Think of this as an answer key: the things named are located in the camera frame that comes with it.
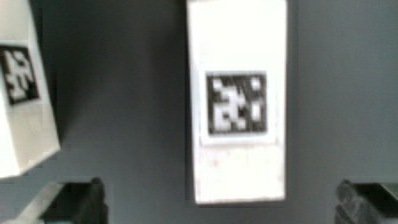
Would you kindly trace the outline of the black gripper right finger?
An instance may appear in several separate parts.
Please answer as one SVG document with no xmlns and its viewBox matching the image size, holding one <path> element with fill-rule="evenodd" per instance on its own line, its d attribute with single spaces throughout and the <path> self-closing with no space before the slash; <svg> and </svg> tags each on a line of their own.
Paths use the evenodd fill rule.
<svg viewBox="0 0 398 224">
<path fill-rule="evenodd" d="M 334 224 L 398 224 L 398 183 L 353 183 L 336 189 Z"/>
</svg>

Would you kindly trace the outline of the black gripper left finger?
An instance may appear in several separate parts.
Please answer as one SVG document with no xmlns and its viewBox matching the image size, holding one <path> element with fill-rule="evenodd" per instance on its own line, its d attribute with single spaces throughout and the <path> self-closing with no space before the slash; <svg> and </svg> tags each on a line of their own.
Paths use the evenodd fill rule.
<svg viewBox="0 0 398 224">
<path fill-rule="evenodd" d="M 101 179 L 50 183 L 21 211 L 16 223 L 108 224 Z"/>
</svg>

